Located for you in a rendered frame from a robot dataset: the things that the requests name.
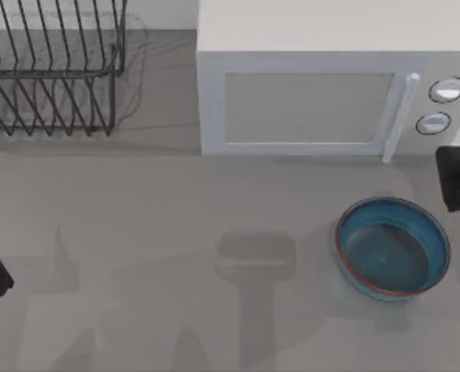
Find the blue bowl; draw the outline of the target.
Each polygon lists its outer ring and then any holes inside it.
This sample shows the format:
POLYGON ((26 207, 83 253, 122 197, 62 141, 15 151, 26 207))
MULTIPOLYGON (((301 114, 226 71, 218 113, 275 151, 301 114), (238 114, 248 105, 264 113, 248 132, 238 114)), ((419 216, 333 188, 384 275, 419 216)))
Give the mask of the blue bowl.
POLYGON ((337 265, 348 283, 380 301, 406 301, 438 285, 451 245, 439 221, 403 198, 365 198, 334 229, 337 265))

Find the pale microwave door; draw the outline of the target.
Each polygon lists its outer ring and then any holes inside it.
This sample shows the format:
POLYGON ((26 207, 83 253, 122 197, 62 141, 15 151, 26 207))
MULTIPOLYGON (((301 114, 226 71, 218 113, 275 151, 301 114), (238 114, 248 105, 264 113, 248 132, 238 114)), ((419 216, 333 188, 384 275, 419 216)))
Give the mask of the pale microwave door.
POLYGON ((196 62, 205 155, 382 157, 406 76, 421 83, 427 58, 200 51, 196 62))

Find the large microwave knob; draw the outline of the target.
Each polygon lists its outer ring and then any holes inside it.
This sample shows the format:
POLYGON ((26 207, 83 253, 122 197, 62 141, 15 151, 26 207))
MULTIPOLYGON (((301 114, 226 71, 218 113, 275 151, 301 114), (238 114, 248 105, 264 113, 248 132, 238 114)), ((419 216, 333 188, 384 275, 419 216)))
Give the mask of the large microwave knob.
POLYGON ((428 92, 429 98, 436 103, 446 104, 460 98, 460 77, 450 77, 435 81, 428 92))

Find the small microwave knob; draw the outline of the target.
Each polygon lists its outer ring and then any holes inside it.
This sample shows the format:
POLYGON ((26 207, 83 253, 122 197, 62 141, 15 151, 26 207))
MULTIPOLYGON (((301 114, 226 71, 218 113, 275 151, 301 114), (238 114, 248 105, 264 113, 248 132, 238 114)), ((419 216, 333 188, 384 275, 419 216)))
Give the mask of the small microwave knob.
POLYGON ((445 112, 422 116, 416 123, 416 131, 423 136, 433 136, 444 132, 451 125, 451 117, 445 112))

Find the pale microwave oven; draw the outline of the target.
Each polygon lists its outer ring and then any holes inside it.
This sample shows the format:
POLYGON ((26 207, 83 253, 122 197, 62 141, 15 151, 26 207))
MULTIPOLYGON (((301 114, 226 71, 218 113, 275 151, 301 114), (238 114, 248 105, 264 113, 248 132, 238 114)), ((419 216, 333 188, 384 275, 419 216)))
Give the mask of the pale microwave oven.
POLYGON ((393 158, 430 155, 460 128, 460 98, 428 95, 435 81, 460 78, 460 0, 200 0, 200 51, 421 53, 423 79, 393 158), (451 125, 420 135, 417 121, 436 112, 451 125))

